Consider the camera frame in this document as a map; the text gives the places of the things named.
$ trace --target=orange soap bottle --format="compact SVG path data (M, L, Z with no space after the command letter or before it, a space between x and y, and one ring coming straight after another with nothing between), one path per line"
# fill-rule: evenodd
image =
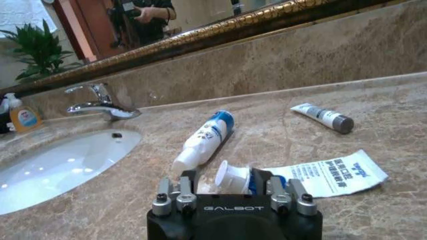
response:
M4 95L8 99L10 121L18 133L22 133L41 125L38 114L22 105L22 101L14 97L14 93Z

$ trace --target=mirror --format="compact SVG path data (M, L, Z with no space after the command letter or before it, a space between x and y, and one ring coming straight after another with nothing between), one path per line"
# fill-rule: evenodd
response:
M0 89L33 83L277 2L1 0Z

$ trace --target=gold mirror frame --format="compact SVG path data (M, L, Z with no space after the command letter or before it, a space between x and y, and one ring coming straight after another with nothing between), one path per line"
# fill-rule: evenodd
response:
M289 0L182 32L125 53L57 73L34 82L0 89L26 96L89 81L144 64L194 52L321 18L384 4L387 0Z

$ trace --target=blue toothpaste tube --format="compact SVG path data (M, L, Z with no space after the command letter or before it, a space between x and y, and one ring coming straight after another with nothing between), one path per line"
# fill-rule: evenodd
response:
M204 164L226 135L230 133L234 119L228 111L217 111L198 130L186 139L182 151L174 158L172 170L181 173Z

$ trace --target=bathroom sink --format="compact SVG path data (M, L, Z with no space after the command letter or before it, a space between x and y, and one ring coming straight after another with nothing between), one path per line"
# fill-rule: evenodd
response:
M52 199L94 178L140 139L141 135L128 130L80 134L0 166L0 215Z

